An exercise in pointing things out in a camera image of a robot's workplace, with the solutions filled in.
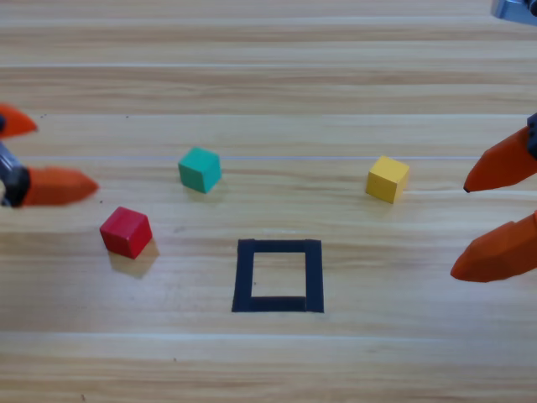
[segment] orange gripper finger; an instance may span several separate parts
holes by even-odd
[[[473,240],[455,262],[458,280],[487,283],[537,268],[537,211]]]
[[[6,103],[0,103],[0,139],[36,131],[37,124],[25,113]]]
[[[527,150],[529,127],[494,145],[481,157],[464,184],[467,192],[512,186],[537,173],[537,159]]]
[[[62,206],[79,202],[99,185],[78,170],[61,167],[28,168],[29,189],[22,206]]]

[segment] black tape square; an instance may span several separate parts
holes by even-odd
[[[239,239],[233,312],[325,311],[321,241]],[[305,296],[252,296],[255,253],[305,254]]]

